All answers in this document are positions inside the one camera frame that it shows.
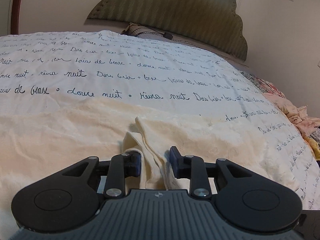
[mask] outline patterned fabric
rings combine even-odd
[[[314,158],[316,159],[316,161],[320,160],[320,147],[319,144],[311,137],[303,137],[304,140],[310,145],[313,154],[314,154]]]
[[[280,97],[286,98],[285,95],[275,87],[274,84],[263,80],[261,78],[256,77],[255,75],[249,74],[247,72],[242,71],[241,74],[250,80],[252,84],[254,84],[262,93],[270,93],[275,94]]]
[[[320,128],[310,134],[310,137],[312,137],[317,143],[320,143]]]
[[[308,138],[315,140],[312,136],[309,136]],[[316,141],[316,140],[315,140]],[[320,150],[320,145],[318,143],[318,149]]]

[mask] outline metal screw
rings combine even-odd
[[[209,191],[207,191],[205,188],[197,188],[193,193],[198,197],[205,197],[209,195]]]
[[[110,197],[118,197],[121,195],[122,191],[119,190],[118,188],[110,188],[106,190],[106,194],[109,195]]]

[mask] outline small black device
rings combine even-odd
[[[130,189],[126,195],[125,178],[140,175],[140,160],[134,151],[102,162],[91,156],[23,188],[12,200],[20,230],[10,239],[303,239],[295,230],[302,203],[287,187],[227,159],[181,156],[173,146],[173,174],[190,179],[189,193]],[[103,194],[101,176],[107,176]]]

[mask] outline yellow fabric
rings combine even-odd
[[[320,160],[320,150],[319,150],[319,144],[312,138],[304,137],[304,140],[307,141],[307,143],[312,148],[312,151],[314,153],[314,158],[319,161]]]

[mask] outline circular pad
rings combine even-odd
[[[39,193],[35,197],[38,208],[47,211],[60,210],[68,206],[72,201],[70,193],[61,189],[49,189]]]
[[[268,211],[276,208],[279,203],[279,197],[273,192],[267,190],[252,190],[242,196],[244,204],[257,211]]]

